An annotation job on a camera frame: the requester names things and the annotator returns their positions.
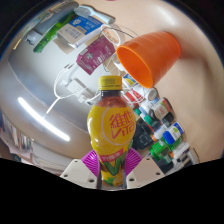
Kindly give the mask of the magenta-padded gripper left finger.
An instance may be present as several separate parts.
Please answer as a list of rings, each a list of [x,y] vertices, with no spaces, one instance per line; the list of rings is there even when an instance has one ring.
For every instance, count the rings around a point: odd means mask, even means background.
[[[60,177],[84,188],[97,189],[100,162],[95,151],[91,150],[82,159],[73,159]]]

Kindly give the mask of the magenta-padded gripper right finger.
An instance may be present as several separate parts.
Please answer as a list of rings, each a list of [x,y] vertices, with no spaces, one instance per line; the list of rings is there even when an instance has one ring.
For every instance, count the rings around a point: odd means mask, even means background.
[[[143,157],[131,148],[125,161],[126,188],[140,188],[164,177],[151,157]]]

